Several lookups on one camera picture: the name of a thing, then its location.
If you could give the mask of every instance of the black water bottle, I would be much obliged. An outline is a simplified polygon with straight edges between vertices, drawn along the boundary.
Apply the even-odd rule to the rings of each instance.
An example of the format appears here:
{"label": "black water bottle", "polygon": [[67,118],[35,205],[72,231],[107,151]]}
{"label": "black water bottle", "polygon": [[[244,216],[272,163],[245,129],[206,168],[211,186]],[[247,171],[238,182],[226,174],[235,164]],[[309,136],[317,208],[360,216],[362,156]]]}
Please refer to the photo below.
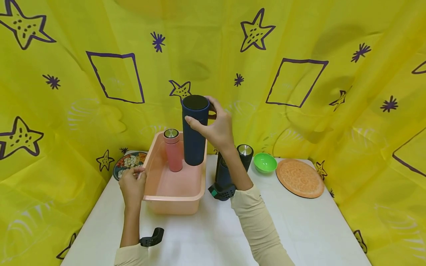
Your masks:
{"label": "black water bottle", "polygon": [[217,172],[219,171],[220,159],[222,159],[222,154],[220,152],[217,152],[216,175],[214,177],[215,182],[217,182]]}
{"label": "black water bottle", "polygon": [[228,165],[223,158],[220,158],[219,168],[217,169],[217,180],[216,183],[225,188],[232,185],[231,175],[229,173]]}
{"label": "black water bottle", "polygon": [[242,164],[244,165],[245,171],[248,171],[250,167],[251,158],[253,158],[253,148],[247,144],[241,144],[237,147],[238,154],[240,155],[240,159]]}
{"label": "black water bottle", "polygon": [[182,101],[184,159],[188,165],[197,166],[204,161],[206,139],[188,125],[185,116],[190,116],[206,126],[209,108],[209,100],[201,95],[190,95]]}

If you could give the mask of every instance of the orange plate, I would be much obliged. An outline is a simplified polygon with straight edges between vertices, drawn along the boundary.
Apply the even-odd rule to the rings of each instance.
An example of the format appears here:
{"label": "orange plate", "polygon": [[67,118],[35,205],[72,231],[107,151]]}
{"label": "orange plate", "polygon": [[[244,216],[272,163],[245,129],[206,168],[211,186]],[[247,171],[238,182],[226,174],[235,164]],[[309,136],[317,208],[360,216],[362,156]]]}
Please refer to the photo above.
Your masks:
{"label": "orange plate", "polygon": [[297,196],[313,199],[324,192],[324,182],[320,175],[299,160],[282,160],[278,163],[276,175],[281,184]]}

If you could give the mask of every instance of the wrist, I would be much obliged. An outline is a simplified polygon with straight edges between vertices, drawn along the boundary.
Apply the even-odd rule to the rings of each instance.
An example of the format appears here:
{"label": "wrist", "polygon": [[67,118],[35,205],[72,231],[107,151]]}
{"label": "wrist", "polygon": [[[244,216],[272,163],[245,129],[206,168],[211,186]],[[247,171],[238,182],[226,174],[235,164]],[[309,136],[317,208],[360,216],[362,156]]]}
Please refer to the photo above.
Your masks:
{"label": "wrist", "polygon": [[126,204],[124,207],[124,213],[131,215],[131,214],[138,214],[141,212],[141,206],[142,204],[139,202],[135,202],[132,204]]}
{"label": "wrist", "polygon": [[234,145],[228,145],[226,148],[220,150],[220,153],[225,161],[227,158],[238,156],[238,151]]}

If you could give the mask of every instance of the tabletop surface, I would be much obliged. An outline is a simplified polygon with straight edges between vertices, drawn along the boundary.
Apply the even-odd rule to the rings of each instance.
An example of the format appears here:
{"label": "tabletop surface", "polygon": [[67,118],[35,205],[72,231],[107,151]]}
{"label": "tabletop surface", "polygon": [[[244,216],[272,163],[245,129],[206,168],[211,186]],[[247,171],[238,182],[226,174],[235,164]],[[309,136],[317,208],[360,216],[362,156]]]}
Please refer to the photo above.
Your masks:
{"label": "tabletop surface", "polygon": [[[301,160],[314,167],[308,160]],[[214,199],[217,155],[207,156],[206,193],[191,216],[155,215],[142,203],[140,236],[164,228],[163,241],[149,248],[150,266],[256,266],[230,201]],[[276,174],[248,170],[271,213],[281,242],[297,266],[371,266],[327,189],[316,199],[298,197]],[[112,177],[61,266],[114,264],[124,221],[124,201]]]}

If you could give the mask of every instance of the plastic basin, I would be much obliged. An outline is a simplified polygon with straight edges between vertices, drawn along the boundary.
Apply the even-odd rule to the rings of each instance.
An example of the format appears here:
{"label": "plastic basin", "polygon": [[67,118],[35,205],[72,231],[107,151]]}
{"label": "plastic basin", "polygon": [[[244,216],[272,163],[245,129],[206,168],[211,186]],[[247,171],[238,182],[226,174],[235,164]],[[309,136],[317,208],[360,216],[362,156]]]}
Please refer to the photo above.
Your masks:
{"label": "plastic basin", "polygon": [[[156,214],[195,214],[205,192],[207,141],[202,164],[190,166],[183,160],[182,170],[172,172],[167,162],[163,132],[155,135],[145,159],[147,181],[143,200],[146,201],[148,208]],[[181,134],[180,145],[183,154],[183,132],[179,133]]]}
{"label": "plastic basin", "polygon": [[269,174],[275,171],[278,165],[276,159],[272,155],[263,152],[256,154],[253,161],[256,169],[263,174]]}

